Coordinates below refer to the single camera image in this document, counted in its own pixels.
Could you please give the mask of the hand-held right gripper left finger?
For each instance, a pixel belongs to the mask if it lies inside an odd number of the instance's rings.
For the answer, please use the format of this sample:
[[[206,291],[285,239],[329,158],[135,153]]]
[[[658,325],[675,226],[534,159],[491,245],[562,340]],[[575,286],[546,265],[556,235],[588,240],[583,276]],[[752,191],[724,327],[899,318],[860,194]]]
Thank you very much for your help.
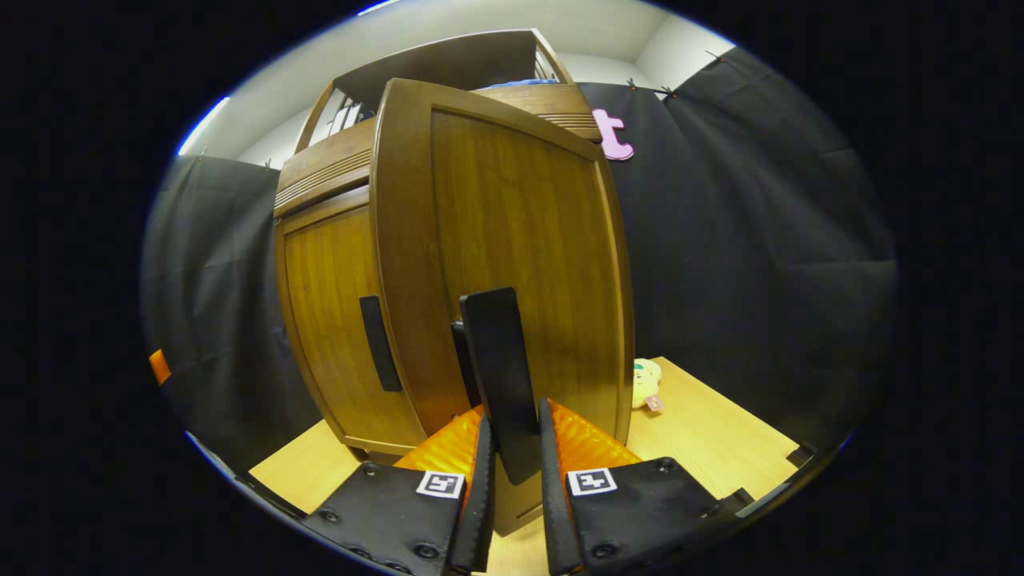
[[[302,524],[386,576],[471,576],[489,557],[495,467],[475,407],[391,466],[364,462]]]

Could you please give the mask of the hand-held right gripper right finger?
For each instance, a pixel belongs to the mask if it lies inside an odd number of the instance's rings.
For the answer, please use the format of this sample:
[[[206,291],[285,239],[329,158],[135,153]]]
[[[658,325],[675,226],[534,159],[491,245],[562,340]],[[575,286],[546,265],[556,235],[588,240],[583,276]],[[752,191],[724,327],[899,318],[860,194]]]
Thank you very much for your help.
[[[551,576],[682,576],[738,524],[673,457],[642,460],[549,398],[538,402],[542,520]]]

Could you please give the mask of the black door handle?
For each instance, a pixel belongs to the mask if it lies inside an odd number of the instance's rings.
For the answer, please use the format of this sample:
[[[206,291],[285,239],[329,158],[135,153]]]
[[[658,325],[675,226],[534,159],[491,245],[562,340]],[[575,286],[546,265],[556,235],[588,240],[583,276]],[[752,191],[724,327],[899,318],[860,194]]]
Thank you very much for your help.
[[[458,298],[473,378],[508,482],[522,485],[540,470],[540,424],[526,336],[513,287]]]
[[[379,296],[362,296],[358,303],[361,307],[362,330],[366,333],[366,341],[380,386],[382,390],[401,393],[403,390],[402,382],[400,382],[398,369],[394,364],[394,356],[392,356],[389,346]]]

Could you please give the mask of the wooden cabinet door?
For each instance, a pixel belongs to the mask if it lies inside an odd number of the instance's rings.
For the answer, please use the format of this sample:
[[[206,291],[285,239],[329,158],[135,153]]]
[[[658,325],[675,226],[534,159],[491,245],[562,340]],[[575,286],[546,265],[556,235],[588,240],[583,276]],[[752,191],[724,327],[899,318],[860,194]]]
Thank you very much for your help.
[[[615,440],[630,428],[633,299],[604,153],[526,110],[395,78],[377,116],[370,232],[389,346],[428,434],[476,386],[458,298],[511,286],[535,401],[552,398]],[[541,479],[508,482],[494,525],[540,518]]]
[[[347,447],[402,455],[426,434],[406,390],[385,390],[361,298],[379,293],[368,186],[274,224],[286,335],[323,419]]]

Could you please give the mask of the wooden double-door shoe cabinet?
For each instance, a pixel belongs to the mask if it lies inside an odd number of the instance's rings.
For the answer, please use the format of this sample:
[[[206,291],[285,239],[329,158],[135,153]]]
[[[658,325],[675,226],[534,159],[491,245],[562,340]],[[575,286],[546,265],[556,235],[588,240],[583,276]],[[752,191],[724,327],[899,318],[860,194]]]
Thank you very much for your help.
[[[440,40],[384,56],[330,80],[312,106],[293,154],[328,138],[328,123],[349,102],[366,102],[377,112],[386,84],[395,78],[475,92],[486,86],[528,78],[555,78],[577,84],[550,44],[535,29],[492,30]],[[470,406],[482,405],[476,386]]]

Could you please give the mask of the small plush toy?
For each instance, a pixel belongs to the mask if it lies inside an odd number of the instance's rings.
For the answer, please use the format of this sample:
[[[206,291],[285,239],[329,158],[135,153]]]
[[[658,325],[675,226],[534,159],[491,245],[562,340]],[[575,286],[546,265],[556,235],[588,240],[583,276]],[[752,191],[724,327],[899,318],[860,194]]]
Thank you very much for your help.
[[[662,412],[663,402],[662,397],[659,397],[662,365],[650,360],[650,358],[636,358],[633,375],[630,407],[633,410],[646,407],[653,412]]]

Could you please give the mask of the row of white binders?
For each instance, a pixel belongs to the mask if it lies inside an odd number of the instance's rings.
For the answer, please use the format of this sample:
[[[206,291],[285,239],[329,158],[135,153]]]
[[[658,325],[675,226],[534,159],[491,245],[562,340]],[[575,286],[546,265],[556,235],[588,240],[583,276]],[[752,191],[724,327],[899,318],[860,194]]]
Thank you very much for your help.
[[[354,127],[354,125],[373,119],[376,114],[376,110],[370,108],[366,102],[347,101],[337,110],[334,119],[329,121],[326,135],[332,136],[344,129]]]

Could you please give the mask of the black backdrop cloth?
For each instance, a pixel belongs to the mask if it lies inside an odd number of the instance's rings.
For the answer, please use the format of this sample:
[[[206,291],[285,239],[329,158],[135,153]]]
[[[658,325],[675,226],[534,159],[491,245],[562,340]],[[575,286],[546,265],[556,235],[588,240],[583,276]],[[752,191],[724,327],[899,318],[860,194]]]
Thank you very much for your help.
[[[585,82],[633,147],[611,165],[636,343],[800,445],[833,455],[891,349],[898,262],[860,157],[796,85],[740,47],[675,98]],[[140,258],[144,354],[184,427],[240,471],[318,420],[272,274],[278,169],[177,158]]]

